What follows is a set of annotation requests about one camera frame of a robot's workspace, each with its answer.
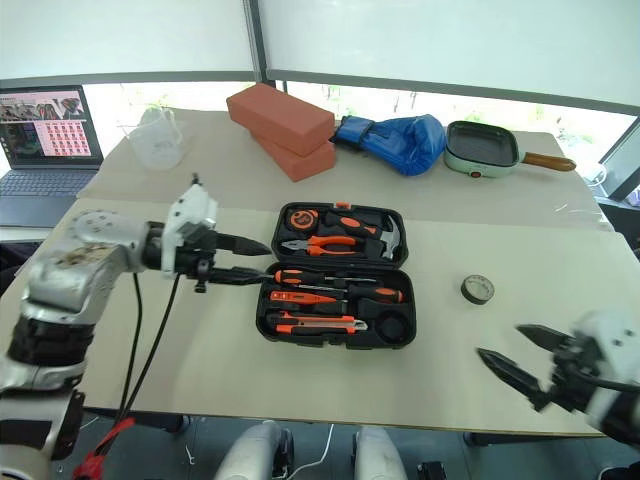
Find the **laptop screen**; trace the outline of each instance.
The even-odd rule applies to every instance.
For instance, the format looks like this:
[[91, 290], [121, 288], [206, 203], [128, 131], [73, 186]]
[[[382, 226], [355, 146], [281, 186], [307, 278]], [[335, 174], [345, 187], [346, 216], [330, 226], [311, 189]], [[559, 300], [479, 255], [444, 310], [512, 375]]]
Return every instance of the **laptop screen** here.
[[102, 162], [81, 86], [0, 89], [0, 144], [12, 167]]

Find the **blue boxing glove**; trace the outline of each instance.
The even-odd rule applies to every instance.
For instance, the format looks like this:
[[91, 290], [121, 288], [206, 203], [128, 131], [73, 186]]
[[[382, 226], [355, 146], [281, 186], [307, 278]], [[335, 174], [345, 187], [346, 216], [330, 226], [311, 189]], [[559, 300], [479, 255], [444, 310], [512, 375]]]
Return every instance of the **blue boxing glove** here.
[[444, 128], [431, 115], [384, 122], [347, 116], [331, 140], [371, 152], [403, 175], [429, 170], [446, 145]]

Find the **frying pan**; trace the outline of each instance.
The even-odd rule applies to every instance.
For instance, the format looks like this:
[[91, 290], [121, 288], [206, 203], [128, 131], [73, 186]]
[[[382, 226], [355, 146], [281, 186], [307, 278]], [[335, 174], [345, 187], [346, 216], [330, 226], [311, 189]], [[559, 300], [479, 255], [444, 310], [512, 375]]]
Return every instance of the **frying pan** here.
[[449, 168], [474, 178], [503, 177], [521, 162], [562, 172], [576, 168], [568, 158], [530, 152], [521, 155], [509, 130], [465, 121], [449, 124], [444, 161]]

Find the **red strap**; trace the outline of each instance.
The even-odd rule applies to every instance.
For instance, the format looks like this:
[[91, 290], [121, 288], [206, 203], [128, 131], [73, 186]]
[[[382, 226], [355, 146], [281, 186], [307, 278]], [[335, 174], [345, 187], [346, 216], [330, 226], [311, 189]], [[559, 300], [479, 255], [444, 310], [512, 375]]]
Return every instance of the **red strap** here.
[[73, 478], [88, 478], [90, 480], [101, 480], [102, 479], [102, 464], [104, 463], [104, 459], [106, 458], [104, 455], [96, 455], [96, 451], [100, 449], [105, 443], [110, 441], [120, 432], [126, 430], [127, 428], [133, 427], [135, 420], [131, 417], [125, 418], [118, 424], [116, 424], [109, 433], [105, 435], [105, 437], [100, 441], [98, 446], [89, 452], [82, 462], [81, 465], [78, 465], [73, 471]]

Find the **laptop keyboard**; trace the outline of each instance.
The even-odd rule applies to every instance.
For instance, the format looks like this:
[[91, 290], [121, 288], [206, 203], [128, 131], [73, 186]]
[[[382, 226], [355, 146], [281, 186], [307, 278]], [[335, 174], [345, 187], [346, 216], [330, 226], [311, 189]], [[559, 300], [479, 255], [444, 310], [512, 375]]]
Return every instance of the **laptop keyboard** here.
[[75, 196], [95, 175], [93, 171], [27, 172], [13, 170], [0, 180], [0, 195]]

